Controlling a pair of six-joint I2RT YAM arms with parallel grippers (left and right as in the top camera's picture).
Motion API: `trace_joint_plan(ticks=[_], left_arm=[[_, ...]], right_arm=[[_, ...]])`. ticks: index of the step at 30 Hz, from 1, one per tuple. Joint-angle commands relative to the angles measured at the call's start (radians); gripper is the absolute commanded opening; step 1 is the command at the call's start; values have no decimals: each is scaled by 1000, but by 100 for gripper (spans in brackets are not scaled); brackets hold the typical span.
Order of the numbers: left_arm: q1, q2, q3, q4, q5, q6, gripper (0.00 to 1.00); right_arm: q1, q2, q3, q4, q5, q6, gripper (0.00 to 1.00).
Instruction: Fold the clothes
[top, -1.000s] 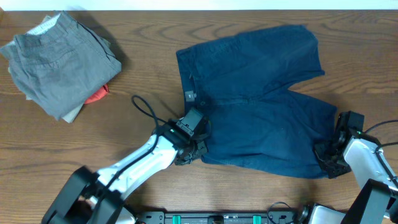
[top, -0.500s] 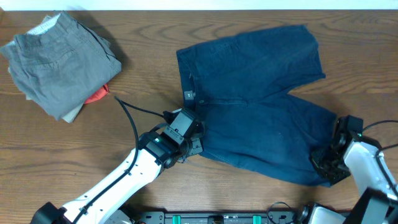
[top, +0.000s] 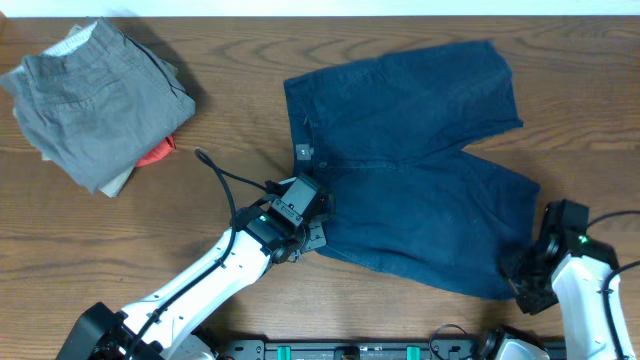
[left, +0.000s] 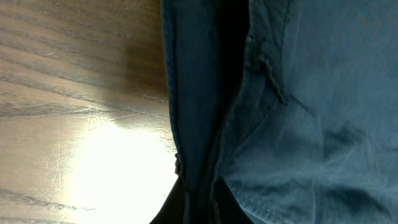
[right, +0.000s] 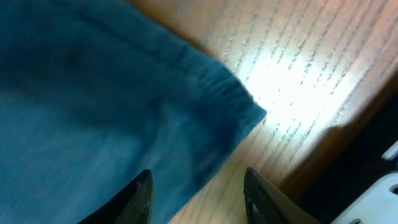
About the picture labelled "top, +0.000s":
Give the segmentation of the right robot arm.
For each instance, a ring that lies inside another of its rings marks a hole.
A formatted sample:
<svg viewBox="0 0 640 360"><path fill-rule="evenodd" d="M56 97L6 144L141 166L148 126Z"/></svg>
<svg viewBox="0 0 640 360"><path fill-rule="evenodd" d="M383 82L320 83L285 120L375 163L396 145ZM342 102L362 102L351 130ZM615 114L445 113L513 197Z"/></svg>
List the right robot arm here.
<svg viewBox="0 0 640 360"><path fill-rule="evenodd" d="M536 315L559 305L567 359L634 359L620 300L615 249L588 234L612 214L589 219L589 208L570 200L549 203L538 240L499 263L520 310Z"/></svg>

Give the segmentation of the navy blue shorts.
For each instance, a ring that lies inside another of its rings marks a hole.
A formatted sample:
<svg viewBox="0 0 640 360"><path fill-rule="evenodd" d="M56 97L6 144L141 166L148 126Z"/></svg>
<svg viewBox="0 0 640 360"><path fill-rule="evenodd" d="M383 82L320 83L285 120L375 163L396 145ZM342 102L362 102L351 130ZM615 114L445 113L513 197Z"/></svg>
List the navy blue shorts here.
<svg viewBox="0 0 640 360"><path fill-rule="evenodd" d="M488 41L391 53L284 83L294 170L334 194L321 255L504 300L498 263L532 239L539 186L467 146L522 126Z"/></svg>

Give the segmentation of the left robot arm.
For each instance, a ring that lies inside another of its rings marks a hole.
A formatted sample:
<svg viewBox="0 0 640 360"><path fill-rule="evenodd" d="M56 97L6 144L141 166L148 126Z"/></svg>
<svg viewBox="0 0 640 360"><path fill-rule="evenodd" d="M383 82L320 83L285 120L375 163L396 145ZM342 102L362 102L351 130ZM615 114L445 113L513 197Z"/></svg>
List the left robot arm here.
<svg viewBox="0 0 640 360"><path fill-rule="evenodd" d="M76 321L61 359L169 359L231 296L291 256L325 244L335 197L310 176L270 182L252 205L234 209L211 250L152 294L114 312L98 302Z"/></svg>

